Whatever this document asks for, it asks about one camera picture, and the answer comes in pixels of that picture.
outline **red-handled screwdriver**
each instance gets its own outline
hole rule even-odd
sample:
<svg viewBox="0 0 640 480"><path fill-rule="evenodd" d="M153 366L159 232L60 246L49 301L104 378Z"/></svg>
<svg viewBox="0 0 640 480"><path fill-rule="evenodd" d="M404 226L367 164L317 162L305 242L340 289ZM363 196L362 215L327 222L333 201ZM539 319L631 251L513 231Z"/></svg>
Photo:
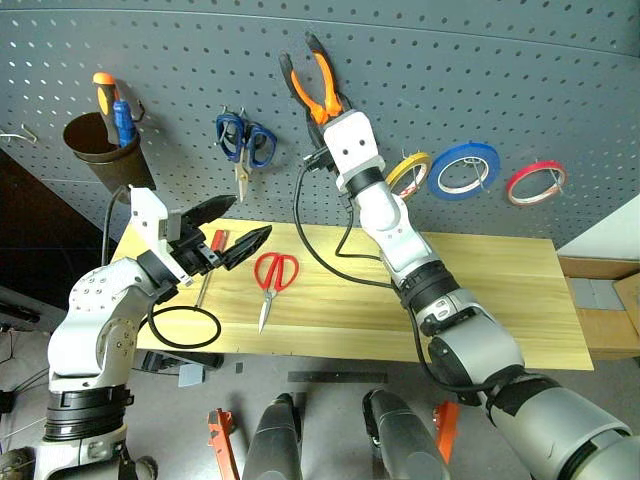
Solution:
<svg viewBox="0 0 640 480"><path fill-rule="evenodd" d="M213 236L213 241L211 242L211 250L214 252L217 250L222 252L224 247L227 245L227 238L229 238L228 230L216 230L215 235ZM207 272L204 276L204 280L202 281L202 286L200 287L200 292L198 293L198 298L196 300L196 307L200 308L202 305L202 300L204 300L204 294L207 291L207 286L209 285L209 278L211 276L211 270Z"/></svg>

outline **pliers handle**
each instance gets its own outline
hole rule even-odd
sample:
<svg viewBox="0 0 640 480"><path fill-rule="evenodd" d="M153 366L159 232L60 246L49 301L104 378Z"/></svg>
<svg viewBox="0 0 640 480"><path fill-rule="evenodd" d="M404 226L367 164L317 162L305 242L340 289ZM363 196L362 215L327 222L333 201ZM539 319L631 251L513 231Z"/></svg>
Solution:
<svg viewBox="0 0 640 480"><path fill-rule="evenodd" d="M313 53L322 72L324 79L324 107L314 102L309 94L305 92L304 88L302 88L296 71L293 69L291 57L286 52L280 54L280 68L282 69L284 81L287 87L289 87L293 98L303 107L309 109L311 118L316 124L324 125L329 121L329 118L340 115L343 107L336 91L336 77L329 55L327 55L324 47L314 34L307 32L305 34L305 41L311 49L311 53Z"/></svg>

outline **white bracket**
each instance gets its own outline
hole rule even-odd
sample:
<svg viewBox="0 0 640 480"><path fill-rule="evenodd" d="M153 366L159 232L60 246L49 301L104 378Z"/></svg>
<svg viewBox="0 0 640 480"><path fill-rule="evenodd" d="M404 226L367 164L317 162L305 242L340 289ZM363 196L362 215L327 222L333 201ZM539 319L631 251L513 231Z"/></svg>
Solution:
<svg viewBox="0 0 640 480"><path fill-rule="evenodd" d="M151 251L184 285L193 279L171 256L169 242L180 238L180 214L167 207L148 188L131 188L131 224Z"/></svg>
<svg viewBox="0 0 640 480"><path fill-rule="evenodd" d="M362 170L371 167L384 170L371 122L362 112L349 110L329 122L324 141L340 172L336 186L342 193L346 192L346 183Z"/></svg>

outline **scissors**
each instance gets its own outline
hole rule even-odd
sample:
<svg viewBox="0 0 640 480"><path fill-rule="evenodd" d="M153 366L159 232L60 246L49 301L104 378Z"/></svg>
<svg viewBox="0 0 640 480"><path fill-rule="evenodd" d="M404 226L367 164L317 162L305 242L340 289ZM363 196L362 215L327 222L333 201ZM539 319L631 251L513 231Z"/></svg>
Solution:
<svg viewBox="0 0 640 480"><path fill-rule="evenodd" d="M260 267L262 264L271 259L271 265L267 270L267 275L264 279L260 278ZM293 265L293 275L287 283L282 284L282 276L284 274L284 265L286 262L291 262ZM256 278L256 282L264 291L264 303L262 304L262 310L260 310L260 320L258 321L258 333L262 333L262 329L267 323L267 317L269 317L269 311L271 310L271 302L279 292L282 292L285 288L293 283L298 276L300 265L296 257L292 255L284 255L277 252L268 252L260 256L256 261L256 265L253 268L253 276ZM273 281L273 275L276 275L275 282Z"/></svg>
<svg viewBox="0 0 640 480"><path fill-rule="evenodd" d="M249 175L254 168L271 163L277 138L259 123L248 122L235 113L223 113L216 118L218 143L227 159L235 163L238 197L244 202L249 187Z"/></svg>

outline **metal hook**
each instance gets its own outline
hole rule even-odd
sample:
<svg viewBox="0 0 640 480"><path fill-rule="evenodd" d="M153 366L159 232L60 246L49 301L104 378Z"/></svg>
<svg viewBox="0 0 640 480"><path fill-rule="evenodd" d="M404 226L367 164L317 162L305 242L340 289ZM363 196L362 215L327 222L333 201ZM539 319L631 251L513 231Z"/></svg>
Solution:
<svg viewBox="0 0 640 480"><path fill-rule="evenodd" d="M220 115L224 115L229 108L227 107L227 105L221 105L221 107L222 107L222 113ZM244 115L244 107L240 107L240 113L238 114L240 118L242 118L242 115ZM224 129L222 130L222 135L220 135L221 139L224 139L225 135L227 134L228 128L229 128L229 122L225 124ZM220 142L218 142L217 140L213 142L214 147L217 147L218 145L220 145Z"/></svg>
<svg viewBox="0 0 640 480"><path fill-rule="evenodd" d="M481 160L478 158L474 158L474 157L468 157L464 159L464 163L466 163L467 165L473 165L473 169L476 171L476 177L478 179L478 183L480 183L480 188L482 189L483 192L486 192L487 189L484 188L484 183L482 182L482 176L480 175L480 171L478 170L478 163L480 163Z"/></svg>
<svg viewBox="0 0 640 480"><path fill-rule="evenodd" d="M142 101L140 99L138 99L138 108L140 109L140 115L138 116L138 118L131 118L134 123L142 121L144 115L147 113L147 110L144 108L144 105L142 105Z"/></svg>
<svg viewBox="0 0 640 480"><path fill-rule="evenodd" d="M564 190L562 190L562 185L560 185L560 179L556 177L556 172L553 170L553 168L549 168L548 170L553 177L553 182L556 184L558 190L560 191L560 195L564 195Z"/></svg>
<svg viewBox="0 0 640 480"><path fill-rule="evenodd" d="M415 187L417 192L418 190L420 190L420 186L418 185L418 179L416 178L416 168L420 168L420 167L418 166L413 167L411 169L411 173L413 173L413 186Z"/></svg>
<svg viewBox="0 0 640 480"><path fill-rule="evenodd" d="M22 129L23 132L25 132L28 135L28 137L25 137L24 135L20 135L19 133L5 133L3 130L0 129L0 138L6 138L7 143L11 142L12 138L19 138L20 140L25 140L30 144L35 145L36 142L38 141L38 137L36 136L36 134L33 133L31 130L29 130L24 125L24 123L20 124L20 128Z"/></svg>

